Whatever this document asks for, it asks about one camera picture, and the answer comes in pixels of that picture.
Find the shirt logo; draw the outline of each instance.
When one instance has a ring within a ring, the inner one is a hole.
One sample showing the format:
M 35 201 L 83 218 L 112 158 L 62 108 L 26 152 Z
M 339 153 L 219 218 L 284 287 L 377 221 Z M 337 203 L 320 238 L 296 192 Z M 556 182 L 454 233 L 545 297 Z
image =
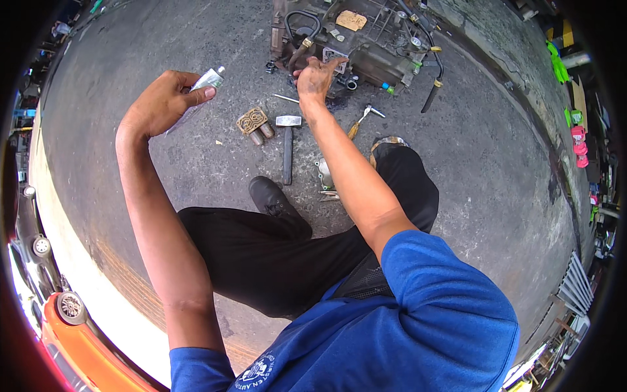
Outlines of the shirt logo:
M 257 360 L 235 380 L 235 388 L 244 391 L 254 388 L 266 381 L 270 373 L 272 373 L 272 367 L 275 361 L 274 355 L 270 354 L 271 352 L 272 351 L 268 351 L 257 358 Z

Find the car wheel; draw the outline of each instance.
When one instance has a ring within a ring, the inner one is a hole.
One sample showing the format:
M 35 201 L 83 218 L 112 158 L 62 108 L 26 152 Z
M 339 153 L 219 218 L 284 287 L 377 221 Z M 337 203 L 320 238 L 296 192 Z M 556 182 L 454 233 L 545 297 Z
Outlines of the car wheel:
M 33 252 L 41 258 L 48 257 L 50 255 L 50 241 L 44 236 L 35 238 Z
M 27 186 L 26 188 L 24 188 L 24 196 L 26 196 L 29 199 L 32 199 L 33 197 L 35 197 L 34 186 Z
M 76 293 L 62 292 L 57 296 L 55 305 L 57 313 L 67 324 L 78 326 L 87 321 L 87 310 Z

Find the concrete floor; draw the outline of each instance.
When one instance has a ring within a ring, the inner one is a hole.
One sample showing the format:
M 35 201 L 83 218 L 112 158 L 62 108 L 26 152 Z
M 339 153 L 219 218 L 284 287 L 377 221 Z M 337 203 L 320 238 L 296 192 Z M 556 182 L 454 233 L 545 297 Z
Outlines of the concrete floor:
M 176 209 L 223 206 L 250 211 L 248 181 L 282 176 L 282 140 L 263 147 L 244 139 L 235 120 L 261 105 L 269 117 L 299 114 L 290 78 L 264 72 L 270 2 L 130 3 L 78 33 L 63 57 L 43 107 L 42 135 L 63 208 L 103 273 L 155 325 L 159 301 L 139 257 L 115 159 L 115 130 L 129 105 L 166 69 L 202 73 L 224 65 L 218 96 L 176 133 L 151 141 L 159 176 Z M 335 116 L 348 129 L 367 103 L 371 115 L 355 139 L 369 153 L 379 135 L 399 135 L 423 158 L 440 190 L 432 234 L 486 273 L 512 301 L 521 325 L 517 360 L 549 305 L 575 247 L 571 211 L 524 111 L 477 62 L 438 35 L 445 86 L 431 110 L 419 110 L 435 69 L 392 97 L 364 85 L 341 100 Z M 321 157 L 307 127 L 295 134 L 293 185 L 284 191 L 311 222 L 315 236 L 352 226 L 338 202 L 321 203 L 314 162 Z M 287 324 L 217 299 L 221 330 L 234 368 L 248 365 Z

